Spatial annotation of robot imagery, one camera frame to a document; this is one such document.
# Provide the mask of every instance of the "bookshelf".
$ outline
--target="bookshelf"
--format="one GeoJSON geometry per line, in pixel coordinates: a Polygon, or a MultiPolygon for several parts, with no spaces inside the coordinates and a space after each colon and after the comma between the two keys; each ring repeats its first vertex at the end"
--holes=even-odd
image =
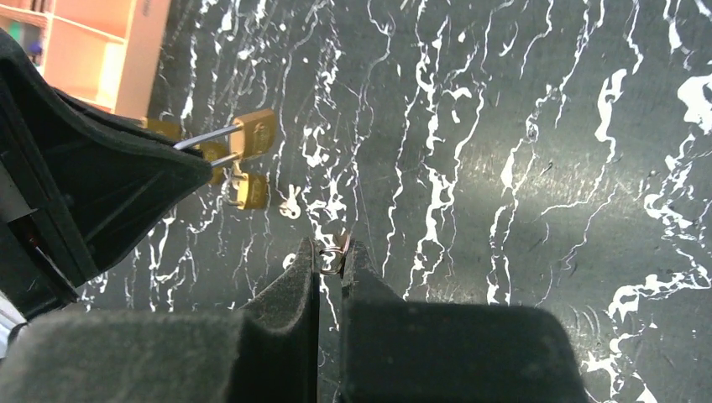
{"type": "Polygon", "coordinates": [[[170,0],[0,0],[0,28],[25,48],[51,86],[141,119],[169,6],[170,0]]]}

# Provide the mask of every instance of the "table surface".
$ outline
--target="table surface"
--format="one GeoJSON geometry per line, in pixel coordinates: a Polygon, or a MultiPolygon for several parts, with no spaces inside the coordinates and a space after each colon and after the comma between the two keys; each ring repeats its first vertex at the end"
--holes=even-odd
{"type": "MultiPolygon", "coordinates": [[[[270,209],[205,186],[82,302],[227,311],[300,238],[348,232],[407,300],[553,312],[592,401],[707,401],[710,35],[707,0],[174,0],[150,116],[195,134],[273,108],[243,167],[270,209]]],[[[322,303],[331,401],[338,279],[322,303]]]]}

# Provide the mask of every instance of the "gold padlock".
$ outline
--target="gold padlock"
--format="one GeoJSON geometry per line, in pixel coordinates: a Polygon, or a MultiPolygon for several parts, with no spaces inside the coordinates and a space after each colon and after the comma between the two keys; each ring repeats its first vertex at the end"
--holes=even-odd
{"type": "Polygon", "coordinates": [[[233,174],[232,185],[238,191],[238,197],[229,204],[237,206],[240,210],[260,209],[267,207],[269,180],[267,176],[237,172],[233,174]]]}
{"type": "MultiPolygon", "coordinates": [[[[228,147],[214,141],[200,143],[197,147],[200,151],[202,151],[203,158],[210,162],[220,160],[228,155],[228,147]]],[[[213,167],[212,178],[208,183],[211,185],[222,183],[224,179],[224,171],[225,169],[222,166],[213,167]]]]}
{"type": "Polygon", "coordinates": [[[141,119],[141,124],[139,126],[147,128],[152,132],[163,134],[165,137],[173,141],[181,141],[181,136],[183,134],[180,124],[164,122],[158,119],[143,118],[141,119]]]}
{"type": "Polygon", "coordinates": [[[235,118],[233,126],[237,130],[230,136],[230,154],[240,160],[267,153],[275,142],[277,119],[271,109],[235,118]]]}

